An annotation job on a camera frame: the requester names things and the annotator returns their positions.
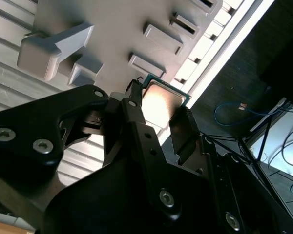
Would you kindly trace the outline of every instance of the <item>dark background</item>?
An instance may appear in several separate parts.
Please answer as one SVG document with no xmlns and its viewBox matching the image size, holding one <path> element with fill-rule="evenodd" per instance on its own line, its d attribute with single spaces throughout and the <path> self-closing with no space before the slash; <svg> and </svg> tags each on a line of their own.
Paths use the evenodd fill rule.
<svg viewBox="0 0 293 234">
<path fill-rule="evenodd" d="M 214 121 L 214 110 L 228 101 L 246 103 L 247 107 L 258 112 L 273 108 L 282 95 L 274 94 L 260 78 L 292 39 L 293 0 L 276 0 L 193 106 L 192 112 L 199 129 L 210 135 L 238 137 L 247 134 L 261 118 L 238 126 L 223 127 Z M 224 107 L 219 112 L 219 120 L 223 123 L 236 122 L 250 116 L 252 114 L 237 108 Z M 235 143 L 228 145 L 238 152 Z M 168 160 L 175 162 L 178 157 L 173 153 L 170 138 L 164 143 L 163 149 Z M 293 178 L 281 172 L 274 174 L 276 170 L 268 170 L 265 165 L 263 168 L 271 175 L 271 182 L 293 212 L 293 194 L 290 192 Z"/>
</svg>

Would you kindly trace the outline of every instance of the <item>bolt head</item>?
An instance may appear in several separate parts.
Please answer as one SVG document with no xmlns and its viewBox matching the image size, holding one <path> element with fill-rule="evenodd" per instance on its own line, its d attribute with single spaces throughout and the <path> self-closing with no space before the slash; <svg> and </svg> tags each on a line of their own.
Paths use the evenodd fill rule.
<svg viewBox="0 0 293 234">
<path fill-rule="evenodd" d="M 12 129 L 0 128 L 0 141 L 11 141 L 15 138 L 16 134 Z"/>
<path fill-rule="evenodd" d="M 38 139 L 33 143 L 33 149 L 41 154 L 48 154 L 53 150 L 53 144 L 47 139 Z"/>
<path fill-rule="evenodd" d="M 160 191 L 160 200 L 166 207 L 173 207 L 175 203 L 174 197 L 166 190 Z"/>
<path fill-rule="evenodd" d="M 240 224 L 238 220 L 229 212 L 226 212 L 226 221 L 235 231 L 240 230 Z"/>
</svg>

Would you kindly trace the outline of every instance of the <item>black metal arm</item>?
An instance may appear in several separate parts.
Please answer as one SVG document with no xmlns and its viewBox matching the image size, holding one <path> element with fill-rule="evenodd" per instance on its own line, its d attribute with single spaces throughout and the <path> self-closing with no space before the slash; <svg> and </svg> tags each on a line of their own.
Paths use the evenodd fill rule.
<svg viewBox="0 0 293 234">
<path fill-rule="evenodd" d="M 133 80 L 123 99 L 89 85 L 0 112 L 0 202 L 41 234 L 293 233 L 293 218 L 241 161 L 217 154 L 185 107 L 170 121 L 179 165 L 167 163 L 141 103 Z M 103 167 L 64 188 L 64 149 L 93 133 L 105 137 Z"/>
</svg>

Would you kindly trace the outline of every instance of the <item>black plastic part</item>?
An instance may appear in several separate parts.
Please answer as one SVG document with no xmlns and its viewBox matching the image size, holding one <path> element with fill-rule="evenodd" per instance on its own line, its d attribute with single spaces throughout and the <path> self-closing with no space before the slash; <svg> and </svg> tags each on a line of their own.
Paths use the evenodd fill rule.
<svg viewBox="0 0 293 234">
<path fill-rule="evenodd" d="M 260 162 L 260 160 L 262 159 L 262 155 L 263 155 L 263 152 L 264 152 L 264 148 L 265 148 L 265 144 L 266 144 L 266 140 L 267 140 L 267 137 L 268 137 L 268 133 L 269 133 L 271 124 L 272 124 L 272 116 L 269 116 L 268 120 L 267 120 L 267 127 L 266 127 L 266 130 L 265 130 L 264 138 L 263 138 L 262 144 L 261 144 L 260 149 L 259 149 L 258 158 L 256 160 L 257 162 Z"/>
<path fill-rule="evenodd" d="M 129 98 L 142 106 L 142 84 L 137 80 L 133 79 L 126 89 L 126 95 Z"/>
<path fill-rule="evenodd" d="M 124 156 L 59 193 L 47 209 L 41 234 L 180 234 L 192 233 L 198 225 L 202 233 L 220 233 L 210 209 L 207 181 L 167 166 L 183 205 L 182 216 L 173 225 L 154 212 L 139 164 Z"/>
<path fill-rule="evenodd" d="M 180 163 L 183 164 L 194 152 L 201 133 L 191 110 L 184 106 L 174 114 L 169 127 L 174 152 L 180 156 Z"/>
<path fill-rule="evenodd" d="M 94 95 L 95 91 L 103 96 Z M 74 120 L 86 110 L 102 108 L 107 101 L 103 90 L 86 85 L 0 112 L 0 128 L 10 128 L 16 133 L 13 140 L 0 141 L 0 176 L 23 183 L 49 180 L 63 156 Z M 70 118 L 73 121 L 66 122 L 65 134 L 61 135 L 60 122 Z M 51 141 L 52 152 L 47 155 L 36 152 L 33 143 L 37 139 Z"/>
<path fill-rule="evenodd" d="M 280 205 L 243 163 L 223 156 L 249 233 L 293 234 L 293 215 Z"/>
</svg>

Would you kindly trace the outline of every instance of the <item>slot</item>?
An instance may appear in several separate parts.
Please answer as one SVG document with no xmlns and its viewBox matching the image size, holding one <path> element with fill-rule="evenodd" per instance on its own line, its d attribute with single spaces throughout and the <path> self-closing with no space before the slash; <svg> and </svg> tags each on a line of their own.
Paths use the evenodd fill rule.
<svg viewBox="0 0 293 234">
<path fill-rule="evenodd" d="M 192 39 L 195 38 L 199 31 L 196 25 L 194 25 L 181 15 L 178 15 L 177 13 L 174 15 L 174 18 L 171 21 L 170 25 L 174 27 L 177 31 L 186 34 Z"/>
<path fill-rule="evenodd" d="M 190 28 L 189 26 L 187 26 L 185 23 L 181 22 L 181 21 L 177 21 L 177 24 L 179 24 L 179 26 L 183 27 L 185 30 L 187 30 L 189 33 L 191 33 L 192 35 L 194 35 L 195 30 L 193 28 Z"/>
<path fill-rule="evenodd" d="M 200 0 L 205 6 L 211 8 L 213 6 L 213 3 L 209 0 Z"/>
</svg>

